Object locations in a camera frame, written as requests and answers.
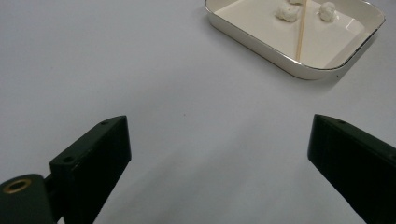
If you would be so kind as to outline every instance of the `chopstick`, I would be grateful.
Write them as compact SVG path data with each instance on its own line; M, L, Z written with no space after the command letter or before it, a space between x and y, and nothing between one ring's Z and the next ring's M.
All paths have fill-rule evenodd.
M301 48L303 45L303 36L304 36L305 12L308 1L309 0L303 0L303 12L300 19L300 32L298 35L297 52L296 52L296 60L298 62L300 61L301 58Z

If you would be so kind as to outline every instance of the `tray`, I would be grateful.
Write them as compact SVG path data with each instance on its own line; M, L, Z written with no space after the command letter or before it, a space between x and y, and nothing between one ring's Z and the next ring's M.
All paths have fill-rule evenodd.
M336 19L320 19L328 0L308 0L301 59L295 58L300 19L275 16L287 0L205 0L210 23L291 75L303 79L341 76L370 46L385 21L384 13L361 0L332 0Z

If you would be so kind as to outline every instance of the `metal tray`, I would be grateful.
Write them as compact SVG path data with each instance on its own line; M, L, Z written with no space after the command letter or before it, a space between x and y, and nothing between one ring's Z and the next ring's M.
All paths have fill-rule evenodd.
M210 23L224 34L293 76L319 79L343 75L385 21L381 10L361 0L332 0L336 19L322 21L318 9L327 1L309 0L299 62L294 57L300 19L287 22L275 16L287 0L205 0L205 7Z

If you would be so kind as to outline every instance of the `white cotton ball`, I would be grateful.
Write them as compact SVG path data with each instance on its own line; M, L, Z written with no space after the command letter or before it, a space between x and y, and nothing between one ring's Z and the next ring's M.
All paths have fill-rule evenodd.
M335 5L331 2L323 3L319 9L319 16L324 21L334 21L335 19Z
M277 9L276 16L281 20L296 21L299 10L300 8L297 6L291 6L287 3L282 3Z
M304 0L289 0L291 4L302 4Z

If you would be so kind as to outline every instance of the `screw hole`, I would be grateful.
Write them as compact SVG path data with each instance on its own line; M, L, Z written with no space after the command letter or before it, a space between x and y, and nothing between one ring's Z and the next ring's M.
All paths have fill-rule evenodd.
M15 180L12 183L8 184L5 188L3 188L3 192L7 194L17 193L23 189L29 187L32 183L30 179L19 179Z
M73 160L74 160L74 158L70 156L70 157L64 158L63 162L69 163L69 162L72 162Z

